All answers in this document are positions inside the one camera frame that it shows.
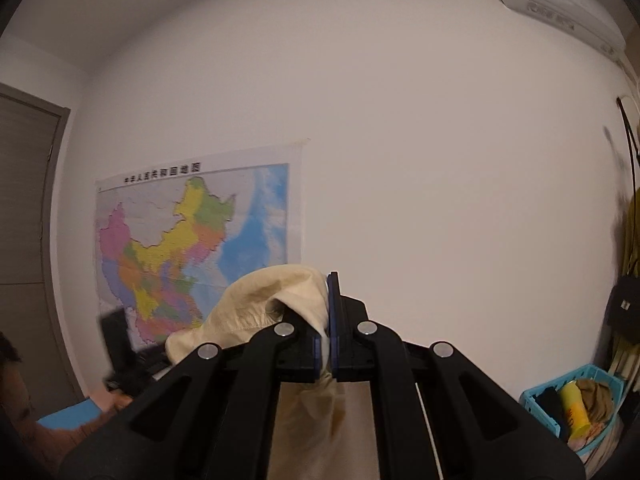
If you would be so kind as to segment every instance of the door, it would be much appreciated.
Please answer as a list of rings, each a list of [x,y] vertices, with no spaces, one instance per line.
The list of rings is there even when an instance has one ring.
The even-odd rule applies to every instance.
[[[51,189],[69,110],[0,84],[0,331],[37,416],[81,399],[53,300]]]

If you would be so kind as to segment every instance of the brown cloth in basket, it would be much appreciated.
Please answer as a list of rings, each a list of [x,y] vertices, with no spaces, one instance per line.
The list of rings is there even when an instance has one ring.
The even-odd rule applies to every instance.
[[[575,384],[580,388],[589,421],[595,424],[609,420],[615,409],[609,385],[597,383],[593,379],[578,379]]]

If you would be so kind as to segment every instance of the yellow can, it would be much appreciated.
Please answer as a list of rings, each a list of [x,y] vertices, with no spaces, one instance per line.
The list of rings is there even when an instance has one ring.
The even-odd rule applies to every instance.
[[[571,438],[580,438],[591,427],[589,415],[582,402],[582,393],[575,381],[565,384],[560,391],[560,399],[562,400],[562,408],[564,415],[571,428]]]

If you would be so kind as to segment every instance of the blue object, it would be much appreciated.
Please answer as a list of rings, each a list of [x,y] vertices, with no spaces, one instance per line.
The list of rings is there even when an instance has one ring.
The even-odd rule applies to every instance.
[[[593,379],[597,383],[608,384],[609,388],[611,389],[611,395],[613,397],[613,405],[616,408],[620,405],[620,401],[622,400],[622,392],[625,388],[625,383],[623,383],[623,381],[621,381],[619,378],[607,374],[604,370],[598,368],[596,365],[581,366],[573,372],[569,372],[553,381],[549,381],[548,383],[540,384],[540,386],[536,386],[535,388],[525,390],[520,396],[520,403],[522,406],[524,406],[525,410],[527,410],[531,415],[539,420],[543,426],[551,431],[551,433],[553,433],[555,436],[559,436],[560,426],[558,426],[558,424],[550,416],[548,416],[542,408],[540,408],[533,397],[544,392],[545,389],[549,386],[553,386],[556,390],[559,390],[560,388],[565,386],[565,384],[577,379]],[[602,439],[606,436],[606,434],[609,433],[614,420],[615,417],[611,417],[611,420],[607,424],[607,427],[602,430],[602,432],[596,438],[594,438],[592,442],[579,449],[577,451],[578,455],[584,455],[585,453],[590,452],[592,449],[595,449],[600,444],[600,442],[602,442]]]
[[[74,430],[94,420],[101,413],[102,410],[91,399],[87,399],[59,412],[43,416],[38,422],[50,430]]]

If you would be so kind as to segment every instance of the turquoise basket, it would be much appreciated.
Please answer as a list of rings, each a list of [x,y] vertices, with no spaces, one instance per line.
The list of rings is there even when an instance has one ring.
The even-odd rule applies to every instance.
[[[611,395],[613,396],[614,405],[616,407],[620,405],[620,401],[622,400],[622,392],[625,388],[625,383],[623,383],[619,378],[607,374],[604,370],[601,370],[595,365],[581,366],[577,370],[569,372],[562,377],[558,377],[553,381],[549,381],[548,383],[540,384],[540,386],[536,386],[535,388],[525,390],[520,396],[520,403],[522,406],[524,406],[525,410],[527,410],[531,415],[539,420],[543,426],[551,431],[551,433],[553,433],[555,436],[559,436],[560,426],[558,426],[558,424],[556,424],[556,422],[550,416],[548,416],[545,411],[540,408],[540,406],[538,406],[538,403],[535,401],[533,396],[541,394],[549,386],[553,386],[556,390],[559,390],[565,384],[570,383],[571,381],[575,381],[576,379],[593,379],[596,382],[607,383],[609,385],[609,388],[611,389]],[[613,421],[614,419],[612,418],[607,424],[607,427],[602,430],[602,432],[595,439],[593,439],[592,442],[584,446],[582,449],[579,449],[577,451],[578,455],[584,455],[585,453],[588,453],[592,449],[596,448],[598,444],[602,442],[602,439],[606,436],[606,434],[609,433]]]

